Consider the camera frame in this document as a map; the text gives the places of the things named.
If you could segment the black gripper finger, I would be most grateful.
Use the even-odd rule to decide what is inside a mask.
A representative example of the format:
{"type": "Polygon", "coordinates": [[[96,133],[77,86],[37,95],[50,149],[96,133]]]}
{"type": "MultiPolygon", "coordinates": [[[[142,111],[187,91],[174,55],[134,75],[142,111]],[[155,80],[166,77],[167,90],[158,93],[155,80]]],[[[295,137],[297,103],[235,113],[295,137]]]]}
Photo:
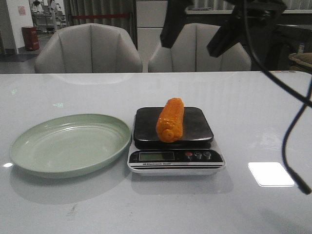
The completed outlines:
{"type": "Polygon", "coordinates": [[[287,9],[281,0],[230,0],[232,14],[207,45],[212,57],[219,57],[237,44],[248,29],[265,28],[287,9]]]}
{"type": "Polygon", "coordinates": [[[186,8],[193,5],[192,0],[169,0],[166,17],[160,34],[161,46],[172,48],[178,35],[186,24],[186,8]]]}

